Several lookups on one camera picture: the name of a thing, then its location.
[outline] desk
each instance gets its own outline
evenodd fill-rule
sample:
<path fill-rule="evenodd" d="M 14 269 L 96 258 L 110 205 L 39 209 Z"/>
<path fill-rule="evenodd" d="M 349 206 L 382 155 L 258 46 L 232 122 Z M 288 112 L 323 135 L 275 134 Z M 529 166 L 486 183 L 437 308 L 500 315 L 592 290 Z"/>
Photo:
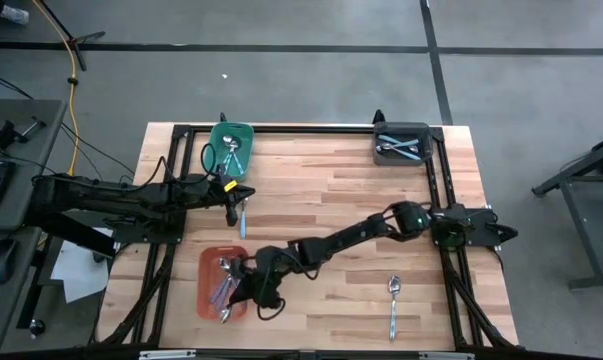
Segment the desk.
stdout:
<path fill-rule="evenodd" d="M 167 155 L 172 127 L 171 123 L 148 125 L 135 183 L 144 182 L 159 157 Z M 485 205 L 469 128 L 445 127 L 444 133 L 457 201 L 468 207 Z M 207 137 L 196 136 L 192 172 L 202 171 L 198 154 Z M 198 259 L 207 247 L 234 244 L 254 253 L 266 245 L 285 246 L 287 240 L 328 235 L 396 201 L 429 201 L 425 167 L 377 167 L 371 142 L 370 135 L 257 133 L 246 181 L 257 190 L 246 207 L 247 239 L 239 240 L 238 229 L 225 225 L 221 208 L 188 213 L 175 256 L 160 346 L 454 349 L 440 257 L 429 232 L 407 243 L 384 238 L 357 245 L 335 255 L 314 282 L 302 275 L 286 277 L 279 291 L 287 305 L 272 321 L 260 321 L 252 303 L 242 319 L 225 325 L 196 314 Z M 97 339 L 110 335 L 137 300 L 147 252 L 147 245 L 132 245 L 114 263 Z M 502 334 L 516 343 L 497 258 L 487 249 L 467 252 L 478 303 Z M 387 281 L 393 274 L 401 277 L 403 286 L 397 297 L 397 338 L 390 343 Z M 469 338 L 467 313 L 460 307 Z M 150 304 L 144 334 L 150 331 L 153 310 Z"/>
<path fill-rule="evenodd" d="M 8 147 L 8 153 L 45 164 L 50 156 L 64 112 L 65 104 L 61 101 L 0 100 L 0 126 L 5 120 L 10 120 L 15 123 L 19 131 L 23 131 L 23 125 L 29 125 L 32 116 L 37 116 L 48 125 L 32 133 L 31 141 L 28 143 L 15 143 Z M 30 179 L 41 172 L 42 169 L 33 164 L 19 163 L 15 168 L 9 190 L 0 206 L 0 240 L 6 238 L 23 221 L 33 189 Z M 26 228 L 12 236 L 19 242 L 19 248 L 12 279 L 0 285 L 0 346 L 21 294 L 21 288 L 28 277 L 28 269 L 40 234 L 39 229 Z"/>

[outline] green bin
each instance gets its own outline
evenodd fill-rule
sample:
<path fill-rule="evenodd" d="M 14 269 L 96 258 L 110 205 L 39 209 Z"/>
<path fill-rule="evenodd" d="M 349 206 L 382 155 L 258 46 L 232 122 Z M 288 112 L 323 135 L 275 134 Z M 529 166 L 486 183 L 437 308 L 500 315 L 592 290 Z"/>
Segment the green bin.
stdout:
<path fill-rule="evenodd" d="M 235 149 L 234 152 L 237 154 L 237 158 L 244 170 L 243 174 L 241 174 L 236 161 L 232 158 L 230 166 L 226 170 L 226 174 L 236 181 L 241 182 L 245 180 L 248 175 L 248 170 L 250 169 L 250 155 L 252 154 L 252 142 L 254 141 L 254 129 L 248 124 L 220 122 L 212 127 L 208 142 L 214 148 L 214 153 L 216 153 L 215 168 L 212 169 L 213 152 L 209 149 L 206 150 L 203 157 L 205 168 L 216 171 L 216 166 L 223 163 L 223 160 L 230 152 L 230 148 L 223 142 L 223 137 L 225 135 L 230 135 L 233 138 L 238 139 L 237 142 L 239 143 L 239 147 Z"/>

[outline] paper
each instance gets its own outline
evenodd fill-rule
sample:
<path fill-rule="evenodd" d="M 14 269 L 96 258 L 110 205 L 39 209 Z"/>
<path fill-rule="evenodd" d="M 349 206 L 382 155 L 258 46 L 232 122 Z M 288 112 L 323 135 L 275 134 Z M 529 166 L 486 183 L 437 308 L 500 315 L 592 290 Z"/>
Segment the paper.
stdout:
<path fill-rule="evenodd" d="M 112 236 L 110 229 L 95 230 Z M 65 301 L 70 303 L 105 289 L 108 284 L 108 264 L 105 260 L 95 262 L 90 250 L 64 241 L 50 278 L 63 281 Z"/>

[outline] concrete floor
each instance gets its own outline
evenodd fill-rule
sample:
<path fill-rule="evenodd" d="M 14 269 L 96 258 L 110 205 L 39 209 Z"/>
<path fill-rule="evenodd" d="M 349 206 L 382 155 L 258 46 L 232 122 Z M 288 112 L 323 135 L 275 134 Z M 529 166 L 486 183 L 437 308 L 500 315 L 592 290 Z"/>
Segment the concrete floor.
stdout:
<path fill-rule="evenodd" d="M 27 1 L 23 7 L 31 8 Z M 199 44 L 426 44 L 418 0 L 50 0 L 77 34 L 103 41 Z M 440 46 L 600 47 L 603 0 L 431 0 Z M 0 38 L 54 41 L 36 13 Z M 76 99 L 81 135 L 131 167 L 149 121 L 441 124 L 427 55 L 310 53 L 85 53 Z M 563 199 L 529 189 L 603 139 L 603 57 L 442 56 L 454 124 L 471 126 L 489 202 L 520 231 L 504 246 L 508 292 L 522 345 L 603 357 L 603 288 L 569 292 L 591 274 Z M 61 51 L 0 50 L 0 75 L 37 98 L 65 99 Z M 0 87 L 0 98 L 18 98 Z M 86 150 L 106 178 L 124 172 Z M 57 141 L 50 166 L 71 147 Z M 93 176 L 84 160 L 78 173 Z M 83 344 L 98 296 L 71 305 L 48 289 L 37 316 L 48 332 L 11 331 L 3 351 Z"/>

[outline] wooden table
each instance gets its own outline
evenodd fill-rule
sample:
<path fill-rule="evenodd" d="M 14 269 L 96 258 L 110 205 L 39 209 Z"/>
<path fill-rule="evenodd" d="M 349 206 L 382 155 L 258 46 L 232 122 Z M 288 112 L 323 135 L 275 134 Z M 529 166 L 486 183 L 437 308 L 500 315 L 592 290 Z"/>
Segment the wooden table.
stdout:
<path fill-rule="evenodd" d="M 144 182 L 159 157 L 167 156 L 173 125 L 148 124 L 135 183 Z M 484 206 L 469 128 L 444 127 L 444 133 L 457 201 Z M 197 134 L 191 172 L 202 172 L 198 154 L 207 137 Z M 371 141 L 369 135 L 256 134 L 245 183 L 257 190 L 246 207 L 247 239 L 239 240 L 238 226 L 226 226 L 220 207 L 188 213 L 175 256 L 161 347 L 452 350 L 441 262 L 429 231 L 407 243 L 382 238 L 357 245 L 334 256 L 313 282 L 302 275 L 287 276 L 279 288 L 287 306 L 272 321 L 260 321 L 253 303 L 242 319 L 225 325 L 196 314 L 198 259 L 207 247 L 234 244 L 249 253 L 266 245 L 285 247 L 287 240 L 328 235 L 396 201 L 429 201 L 425 167 L 377 167 Z M 435 164 L 440 176 L 438 158 Z M 112 333 L 137 300 L 147 252 L 147 245 L 132 245 L 114 263 L 97 339 Z M 467 253 L 478 303 L 505 338 L 516 343 L 496 256 L 483 248 L 468 248 Z M 390 275 L 400 276 L 403 283 L 394 343 L 388 340 Z M 470 341 L 467 312 L 460 308 Z M 146 335 L 154 304 L 149 309 Z"/>

